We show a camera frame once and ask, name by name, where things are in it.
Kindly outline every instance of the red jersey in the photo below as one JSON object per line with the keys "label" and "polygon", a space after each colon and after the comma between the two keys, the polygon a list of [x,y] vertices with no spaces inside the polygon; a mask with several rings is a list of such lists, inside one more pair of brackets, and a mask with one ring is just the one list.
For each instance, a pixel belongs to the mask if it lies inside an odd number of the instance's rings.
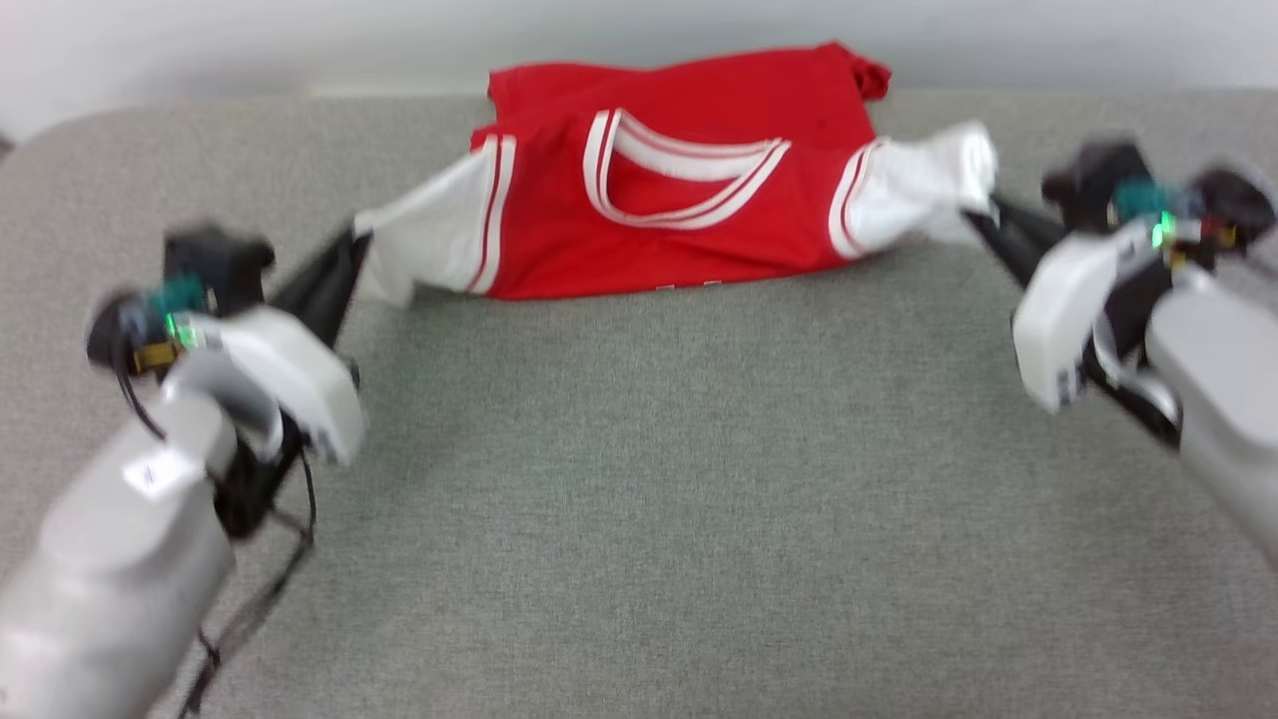
{"label": "red jersey", "polygon": [[874,138],[865,100],[882,98],[891,72],[831,42],[634,70],[571,63],[491,74],[495,123],[472,135],[524,138],[565,115],[625,107],[662,132],[694,142],[750,143],[783,137],[855,149]]}
{"label": "red jersey", "polygon": [[943,209],[985,209],[984,128],[920,143],[704,143],[626,110],[491,134],[373,231],[363,286],[406,303],[415,281],[506,299],[640,291],[841,264]]}

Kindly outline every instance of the white sleeve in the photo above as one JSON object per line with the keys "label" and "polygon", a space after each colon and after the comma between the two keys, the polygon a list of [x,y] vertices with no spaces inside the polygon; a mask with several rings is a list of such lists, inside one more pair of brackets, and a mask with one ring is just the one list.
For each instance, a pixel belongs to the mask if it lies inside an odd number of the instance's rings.
{"label": "white sleeve", "polygon": [[514,139],[488,138],[404,197],[355,215],[357,234],[373,239],[357,296],[408,307],[414,286],[487,291],[497,269],[501,212]]}
{"label": "white sleeve", "polygon": [[973,236],[970,230],[956,230],[965,226],[958,212],[990,209],[998,157],[980,123],[955,125],[919,142],[877,140],[865,148],[864,163],[841,204],[847,234],[865,252],[930,227]]}

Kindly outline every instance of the cable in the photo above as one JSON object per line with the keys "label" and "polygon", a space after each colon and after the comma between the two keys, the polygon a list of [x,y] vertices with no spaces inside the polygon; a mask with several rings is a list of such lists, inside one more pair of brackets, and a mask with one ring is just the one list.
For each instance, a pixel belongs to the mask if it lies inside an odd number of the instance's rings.
{"label": "cable", "polygon": [[120,395],[124,396],[124,401],[133,410],[133,414],[138,416],[142,427],[157,441],[162,443],[169,442],[169,435],[160,429],[160,425],[151,418],[147,409],[142,406],[138,401],[138,395],[133,391],[133,381],[129,378],[129,342],[123,332],[115,337],[115,350],[111,352],[111,368],[115,370],[116,382],[120,383]]}
{"label": "cable", "polygon": [[311,461],[307,458],[305,452],[302,452],[302,469],[305,473],[307,502],[309,504],[309,516],[307,517],[305,525],[291,515],[281,512],[276,507],[271,508],[271,517],[298,534],[298,545],[289,557],[288,564],[285,564],[284,570],[276,575],[275,580],[258,590],[252,599],[242,604],[240,608],[235,610],[235,614],[231,616],[226,627],[224,627],[222,632],[217,636],[216,642],[210,642],[204,633],[201,632],[199,642],[204,647],[204,663],[201,665],[194,682],[192,682],[190,691],[187,692],[187,699],[181,705],[178,719],[199,715],[204,695],[208,692],[208,688],[217,678],[222,667],[235,655],[235,653],[243,649],[253,635],[262,627],[262,624],[266,623],[267,617],[270,617],[271,612],[279,604],[280,598],[284,596],[284,590],[288,589],[289,581],[293,580],[293,575],[296,573],[298,568],[302,567],[303,562],[305,562],[307,557],[309,557],[312,549],[314,548],[317,518],[316,488],[314,476],[311,474]]}

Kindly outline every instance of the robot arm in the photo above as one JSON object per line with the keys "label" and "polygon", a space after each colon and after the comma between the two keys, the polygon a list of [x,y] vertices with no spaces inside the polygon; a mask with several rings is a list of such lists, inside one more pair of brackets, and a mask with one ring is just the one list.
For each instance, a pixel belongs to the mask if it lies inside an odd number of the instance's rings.
{"label": "robot arm", "polygon": [[1212,275],[1274,223],[1241,174],[1153,183],[1130,143],[1089,146],[1049,175],[1057,223],[1005,199],[970,216],[1025,286],[1021,381],[1049,412],[1094,384],[1177,451],[1278,568],[1278,319]]}
{"label": "robot arm", "polygon": [[234,566],[231,541],[273,511],[303,448],[354,457],[364,418],[332,344],[367,243],[337,236],[267,303],[265,243],[188,232],[169,239],[161,290],[104,309],[92,361],[127,390],[123,373],[164,383],[58,501],[0,594],[0,715],[144,715]]}

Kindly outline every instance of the gray table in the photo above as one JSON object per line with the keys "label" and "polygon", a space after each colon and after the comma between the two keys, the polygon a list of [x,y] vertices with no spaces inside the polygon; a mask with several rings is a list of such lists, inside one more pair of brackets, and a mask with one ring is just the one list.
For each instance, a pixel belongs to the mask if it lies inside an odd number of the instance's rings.
{"label": "gray table", "polygon": [[[261,230],[289,266],[487,116],[151,109],[0,165],[0,572],[127,416],[86,307],[155,281],[166,226]],[[895,92],[875,117],[983,117],[1022,195],[1094,130],[1172,175],[1222,151],[1278,170],[1272,95]],[[1278,582],[1117,410],[1022,397],[1016,296],[983,252],[919,245],[751,285],[359,307],[367,447],[318,471],[318,554],[207,715],[1275,715]],[[243,548],[215,618],[286,539]]]}

